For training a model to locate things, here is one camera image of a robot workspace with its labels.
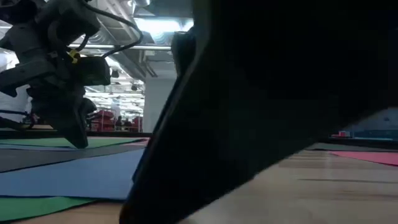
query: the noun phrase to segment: red mat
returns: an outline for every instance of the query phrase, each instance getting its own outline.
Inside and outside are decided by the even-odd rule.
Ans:
[[[333,155],[398,166],[396,152],[330,152]]]

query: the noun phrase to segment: ceiling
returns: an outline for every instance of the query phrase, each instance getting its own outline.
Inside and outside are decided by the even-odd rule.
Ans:
[[[119,0],[94,0],[90,4],[134,21],[144,33],[141,45],[170,46],[175,31],[188,30],[193,25],[190,0],[154,0],[147,7],[134,7],[133,1]],[[101,30],[90,37],[88,44],[125,45],[137,39],[132,28],[101,15],[98,19]],[[9,28],[9,24],[0,21],[0,38]],[[80,37],[75,43],[79,44],[82,40],[83,37]],[[99,55],[106,51],[85,49],[82,53]],[[118,71],[119,77],[112,78],[110,86],[88,87],[86,97],[102,108],[118,104],[131,114],[143,112],[146,77],[175,79],[177,76],[170,51],[125,50],[111,56],[108,63]]]

